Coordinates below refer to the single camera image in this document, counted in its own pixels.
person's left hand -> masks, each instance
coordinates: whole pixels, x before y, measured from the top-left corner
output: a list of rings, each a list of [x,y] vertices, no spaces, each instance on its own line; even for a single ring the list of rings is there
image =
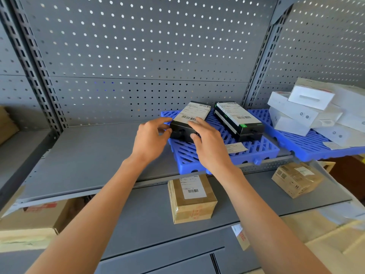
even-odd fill
[[[169,125],[164,124],[170,121],[172,121],[170,117],[160,117],[140,124],[131,157],[146,165],[157,159],[171,135],[172,129]]]

hand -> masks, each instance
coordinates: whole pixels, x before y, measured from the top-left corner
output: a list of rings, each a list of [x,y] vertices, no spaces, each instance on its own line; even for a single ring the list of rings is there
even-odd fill
[[[196,121],[198,123],[189,121],[188,124],[201,136],[200,138],[197,134],[190,135],[195,143],[201,164],[213,175],[217,171],[232,167],[233,163],[220,132],[199,117],[196,118]]]
[[[145,165],[158,158],[169,139],[172,129],[165,122],[172,121],[170,117],[160,117],[140,124],[134,140],[131,157],[135,157]]]

white paper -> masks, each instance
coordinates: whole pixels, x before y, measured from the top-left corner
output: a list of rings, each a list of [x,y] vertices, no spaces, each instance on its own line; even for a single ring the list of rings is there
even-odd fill
[[[312,171],[310,171],[308,168],[304,166],[295,168],[295,170],[299,171],[303,176],[314,175]]]
[[[241,224],[237,224],[237,225],[234,225],[234,226],[231,226],[232,227],[232,230],[234,232],[234,235],[237,237],[240,232],[243,230]]]
[[[334,142],[331,141],[324,141],[323,145],[330,148],[331,150],[340,150],[340,149],[347,149],[349,147],[340,146]]]
[[[184,199],[204,198],[207,194],[199,176],[180,178]]]
[[[217,111],[214,111],[214,113],[220,118],[220,119],[222,119],[222,121],[223,121],[223,123],[224,124],[226,124],[227,126],[228,126],[228,128],[230,128],[231,129],[231,131],[232,132],[234,132],[235,134],[237,133],[237,131],[232,127],[232,125],[231,124],[229,124],[228,123],[228,121],[223,117],[223,116],[221,116],[220,115],[220,113],[219,112],[217,112]]]
[[[256,117],[236,102],[217,103],[217,106],[237,125],[261,123]]]
[[[175,121],[188,124],[188,121],[196,122],[196,117],[205,119],[211,110],[210,105],[203,105],[190,102],[176,117]]]
[[[242,142],[226,144],[226,148],[227,148],[228,154],[239,153],[239,152],[244,152],[244,151],[248,150],[246,147],[244,147]]]

barcode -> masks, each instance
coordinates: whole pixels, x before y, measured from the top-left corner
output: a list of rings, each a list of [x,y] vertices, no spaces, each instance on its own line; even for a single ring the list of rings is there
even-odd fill
[[[190,117],[190,116],[186,116],[186,115],[182,115],[181,117],[189,119],[189,120],[196,120],[195,117]]]
[[[237,116],[238,119],[249,119],[251,116]]]

black box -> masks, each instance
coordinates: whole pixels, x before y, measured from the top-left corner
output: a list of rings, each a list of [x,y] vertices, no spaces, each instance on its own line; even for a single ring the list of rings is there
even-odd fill
[[[212,107],[210,105],[191,101],[176,117],[171,121],[172,133],[170,138],[179,139],[185,142],[194,143],[190,134],[197,132],[189,126],[188,120],[195,120],[195,117],[206,119]]]
[[[232,137],[238,142],[261,140],[262,133],[265,129],[260,120],[240,107],[240,123],[237,125],[237,121],[233,120],[231,115],[227,115],[217,104],[227,103],[235,106],[239,106],[236,102],[223,101],[215,102],[214,116],[220,121],[220,123],[231,133]]]

